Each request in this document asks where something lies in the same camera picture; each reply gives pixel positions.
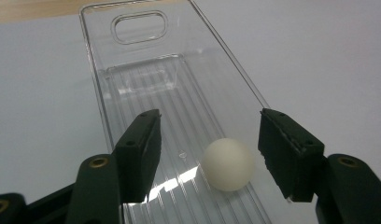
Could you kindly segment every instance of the wooden floor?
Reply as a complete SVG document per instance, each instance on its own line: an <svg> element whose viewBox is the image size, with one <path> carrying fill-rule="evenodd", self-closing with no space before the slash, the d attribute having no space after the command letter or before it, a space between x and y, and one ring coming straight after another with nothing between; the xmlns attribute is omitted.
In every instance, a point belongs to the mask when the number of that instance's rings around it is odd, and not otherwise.
<svg viewBox="0 0 381 224"><path fill-rule="evenodd" d="M83 5L108 1L109 0L0 0L0 23L78 14L78 10Z"/></svg>

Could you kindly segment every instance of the clear plastic tray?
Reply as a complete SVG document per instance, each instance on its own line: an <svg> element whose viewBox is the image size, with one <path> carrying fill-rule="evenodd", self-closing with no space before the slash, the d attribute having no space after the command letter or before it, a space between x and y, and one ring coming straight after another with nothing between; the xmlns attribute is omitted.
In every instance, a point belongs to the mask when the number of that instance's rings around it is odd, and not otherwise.
<svg viewBox="0 0 381 224"><path fill-rule="evenodd" d="M270 223L255 186L210 187L205 148L231 137L257 154L267 106L200 9L186 0L127 1L80 11L108 147L136 115L159 108L162 155L148 203L126 223Z"/></svg>

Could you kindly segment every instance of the ping pong ball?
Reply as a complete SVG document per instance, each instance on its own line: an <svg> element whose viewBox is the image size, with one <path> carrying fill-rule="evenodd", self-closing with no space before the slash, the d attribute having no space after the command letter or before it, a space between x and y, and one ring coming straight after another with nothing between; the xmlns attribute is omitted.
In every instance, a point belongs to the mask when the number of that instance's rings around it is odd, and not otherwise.
<svg viewBox="0 0 381 224"><path fill-rule="evenodd" d="M251 179L255 158L243 143L221 138L205 150L202 169L209 185L223 191L235 191Z"/></svg>

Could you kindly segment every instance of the white surface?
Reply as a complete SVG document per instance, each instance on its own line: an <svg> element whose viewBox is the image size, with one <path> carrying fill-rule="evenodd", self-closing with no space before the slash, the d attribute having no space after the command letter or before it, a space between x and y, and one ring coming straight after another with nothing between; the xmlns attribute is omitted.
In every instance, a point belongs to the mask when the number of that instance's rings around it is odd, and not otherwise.
<svg viewBox="0 0 381 224"><path fill-rule="evenodd" d="M31 203L106 140L77 17L0 25L0 193Z"/></svg>
<svg viewBox="0 0 381 224"><path fill-rule="evenodd" d="M221 138L205 150L202 168L210 185L235 191L245 186L255 173L255 156L243 143Z"/></svg>
<svg viewBox="0 0 381 224"><path fill-rule="evenodd" d="M381 178L381 1L197 2L273 109ZM0 25L0 193L33 201L104 147L78 17ZM317 223L259 196L273 223Z"/></svg>

